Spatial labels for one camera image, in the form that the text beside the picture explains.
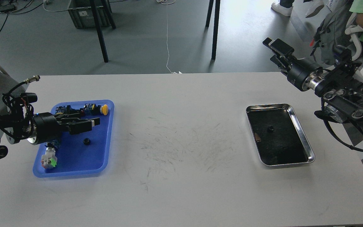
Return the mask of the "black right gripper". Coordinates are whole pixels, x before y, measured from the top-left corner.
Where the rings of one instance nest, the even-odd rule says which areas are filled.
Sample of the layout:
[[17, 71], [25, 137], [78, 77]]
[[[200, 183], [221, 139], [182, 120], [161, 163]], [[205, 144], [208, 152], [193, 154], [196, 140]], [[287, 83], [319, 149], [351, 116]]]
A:
[[276, 64], [281, 73], [287, 75], [288, 82], [300, 91], [309, 89], [307, 79], [311, 73], [316, 75], [322, 73], [322, 66], [313, 59], [295, 59], [294, 48], [279, 38], [276, 40], [266, 38], [263, 45], [274, 53], [270, 61]]

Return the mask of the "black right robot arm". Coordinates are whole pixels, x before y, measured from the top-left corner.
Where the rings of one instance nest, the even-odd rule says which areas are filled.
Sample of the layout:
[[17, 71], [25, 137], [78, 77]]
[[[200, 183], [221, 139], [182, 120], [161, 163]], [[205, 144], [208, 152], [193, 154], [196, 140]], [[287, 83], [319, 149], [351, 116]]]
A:
[[351, 150], [363, 152], [343, 142], [329, 124], [352, 124], [363, 137], [363, 83], [353, 77], [361, 63], [352, 60], [351, 50], [342, 45], [335, 47], [334, 69], [327, 70], [311, 58], [296, 58], [294, 48], [281, 39], [266, 38], [262, 43], [273, 52], [270, 60], [288, 82], [300, 91], [313, 90], [321, 98], [321, 111], [314, 114], [324, 121], [333, 138]]

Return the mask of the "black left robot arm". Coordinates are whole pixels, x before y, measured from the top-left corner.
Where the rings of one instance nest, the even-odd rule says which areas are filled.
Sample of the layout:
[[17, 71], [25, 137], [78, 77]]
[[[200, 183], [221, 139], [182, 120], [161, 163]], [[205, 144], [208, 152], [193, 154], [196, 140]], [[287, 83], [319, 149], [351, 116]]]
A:
[[[11, 144], [21, 140], [28, 140], [33, 145], [44, 143], [46, 152], [42, 155], [41, 164], [45, 169], [52, 169], [57, 164], [56, 151], [61, 145], [62, 132], [78, 135], [91, 131], [100, 124], [98, 115], [107, 115], [108, 106], [87, 103], [81, 109], [72, 109], [67, 105], [59, 107], [55, 114], [35, 114], [32, 103], [37, 101], [37, 95], [14, 91], [21, 85], [39, 79], [40, 76], [33, 76], [3, 93], [2, 101], [8, 108], [8, 114], [0, 115], [0, 130], [6, 134]], [[0, 159], [7, 154], [8, 148], [0, 144]]]

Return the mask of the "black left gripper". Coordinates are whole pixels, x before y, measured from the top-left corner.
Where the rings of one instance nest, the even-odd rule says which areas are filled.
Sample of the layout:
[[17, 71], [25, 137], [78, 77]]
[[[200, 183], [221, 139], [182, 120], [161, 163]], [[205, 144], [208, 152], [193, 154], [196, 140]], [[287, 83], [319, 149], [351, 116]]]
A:
[[92, 128], [100, 124], [100, 118], [80, 118], [81, 114], [53, 114], [45, 112], [32, 117], [33, 132], [28, 141], [33, 144], [41, 144], [59, 138], [62, 131], [69, 132], [70, 135], [91, 131]]

